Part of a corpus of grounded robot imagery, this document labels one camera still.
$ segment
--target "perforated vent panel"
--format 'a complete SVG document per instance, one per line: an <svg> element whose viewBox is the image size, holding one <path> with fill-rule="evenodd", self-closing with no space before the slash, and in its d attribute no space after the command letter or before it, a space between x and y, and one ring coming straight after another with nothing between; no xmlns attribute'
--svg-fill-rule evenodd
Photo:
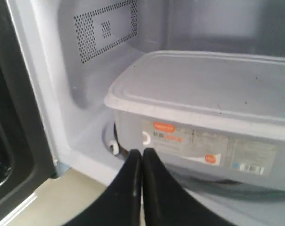
<svg viewBox="0 0 285 226"><path fill-rule="evenodd" d="M81 63L137 35L136 1L122 1L74 17Z"/></svg>

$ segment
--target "plastic food container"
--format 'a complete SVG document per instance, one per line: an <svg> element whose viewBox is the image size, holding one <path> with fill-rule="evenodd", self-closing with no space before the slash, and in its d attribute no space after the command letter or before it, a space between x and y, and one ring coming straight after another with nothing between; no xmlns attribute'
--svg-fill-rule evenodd
<svg viewBox="0 0 285 226"><path fill-rule="evenodd" d="M285 190L285 58L152 52L105 104L125 149L154 147L183 173Z"/></svg>

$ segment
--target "microwave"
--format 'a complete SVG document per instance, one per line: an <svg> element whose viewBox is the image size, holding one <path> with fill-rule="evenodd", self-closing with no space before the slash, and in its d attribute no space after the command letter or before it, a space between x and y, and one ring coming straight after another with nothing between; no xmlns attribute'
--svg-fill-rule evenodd
<svg viewBox="0 0 285 226"><path fill-rule="evenodd" d="M285 57L285 1L0 0L0 97L29 151L28 174L39 174L19 197L62 166L111 183L125 157L112 154L114 112L104 98L133 62L159 50ZM9 126L3 120L1 131ZM18 171L7 168L4 178ZM194 198L234 224L285 225L285 191L213 183L211 175L167 168ZM12 206L21 202L13 200Z"/></svg>

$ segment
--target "container label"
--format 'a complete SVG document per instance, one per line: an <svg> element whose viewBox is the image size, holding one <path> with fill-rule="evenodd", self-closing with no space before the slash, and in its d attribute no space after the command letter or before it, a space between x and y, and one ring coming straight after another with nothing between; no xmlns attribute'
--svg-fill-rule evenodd
<svg viewBox="0 0 285 226"><path fill-rule="evenodd" d="M145 147L207 165L231 168L244 173L269 175L278 147L158 121L142 121Z"/></svg>

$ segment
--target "beige floor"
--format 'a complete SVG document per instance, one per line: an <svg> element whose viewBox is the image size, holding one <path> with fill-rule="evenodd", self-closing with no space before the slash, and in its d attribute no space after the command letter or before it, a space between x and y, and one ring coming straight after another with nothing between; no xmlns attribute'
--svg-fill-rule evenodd
<svg viewBox="0 0 285 226"><path fill-rule="evenodd" d="M105 188L71 169L61 178L42 184L36 191L37 199L9 225L60 226L84 210ZM144 226L143 213L141 222Z"/></svg>

